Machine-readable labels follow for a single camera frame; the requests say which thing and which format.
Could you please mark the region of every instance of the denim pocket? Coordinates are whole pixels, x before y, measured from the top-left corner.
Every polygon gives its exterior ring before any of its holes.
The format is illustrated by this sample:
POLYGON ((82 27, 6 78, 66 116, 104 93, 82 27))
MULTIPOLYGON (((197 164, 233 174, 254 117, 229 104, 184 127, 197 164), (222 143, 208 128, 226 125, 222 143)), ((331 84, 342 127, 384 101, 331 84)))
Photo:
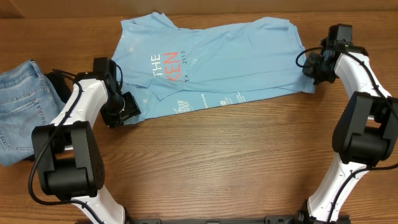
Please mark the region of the denim pocket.
POLYGON ((30 135, 41 125, 45 125, 45 116, 36 98, 10 113, 0 113, 0 141, 6 150, 32 150, 30 135))

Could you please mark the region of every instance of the blue fabric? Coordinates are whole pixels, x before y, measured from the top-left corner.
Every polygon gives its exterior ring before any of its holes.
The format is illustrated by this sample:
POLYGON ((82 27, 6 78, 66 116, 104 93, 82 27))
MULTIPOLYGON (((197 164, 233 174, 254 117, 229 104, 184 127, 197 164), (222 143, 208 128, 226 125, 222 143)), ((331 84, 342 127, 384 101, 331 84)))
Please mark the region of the blue fabric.
POLYGON ((0 164, 33 155, 33 129, 49 124, 64 105, 35 61, 0 74, 0 164))
POLYGON ((152 13, 121 24, 113 60, 123 70, 123 91, 132 92, 142 111, 127 123, 315 90, 295 64, 304 48, 287 20, 265 17, 190 30, 152 13), (179 110, 177 102, 189 110, 179 110))

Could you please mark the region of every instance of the blue denim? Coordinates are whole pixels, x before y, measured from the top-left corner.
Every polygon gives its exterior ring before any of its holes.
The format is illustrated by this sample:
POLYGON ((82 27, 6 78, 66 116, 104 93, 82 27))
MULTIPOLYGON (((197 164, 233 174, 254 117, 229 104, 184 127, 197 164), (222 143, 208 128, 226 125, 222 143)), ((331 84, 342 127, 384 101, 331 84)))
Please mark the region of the blue denim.
POLYGON ((31 134, 51 122, 65 104, 33 60, 0 74, 0 164, 33 155, 31 134))

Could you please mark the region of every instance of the white logo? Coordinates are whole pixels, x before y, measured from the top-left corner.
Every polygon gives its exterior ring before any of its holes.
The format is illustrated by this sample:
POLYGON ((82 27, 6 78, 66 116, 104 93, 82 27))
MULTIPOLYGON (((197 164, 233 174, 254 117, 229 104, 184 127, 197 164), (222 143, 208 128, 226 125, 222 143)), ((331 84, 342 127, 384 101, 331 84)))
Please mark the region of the white logo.
POLYGON ((182 101, 182 100, 177 100, 177 101, 178 101, 178 110, 173 108, 175 113, 179 114, 179 113, 185 113, 185 112, 193 111, 191 105, 189 105, 188 102, 182 101))

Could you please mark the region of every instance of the jeans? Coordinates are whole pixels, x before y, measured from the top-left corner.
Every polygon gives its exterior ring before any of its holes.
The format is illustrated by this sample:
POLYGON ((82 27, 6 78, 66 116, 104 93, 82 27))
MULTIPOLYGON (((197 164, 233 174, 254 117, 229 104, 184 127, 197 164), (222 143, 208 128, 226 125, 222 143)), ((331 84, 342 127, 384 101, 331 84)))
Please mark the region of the jeans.
POLYGON ((31 134, 65 106, 33 60, 0 74, 0 164, 33 155, 31 134))

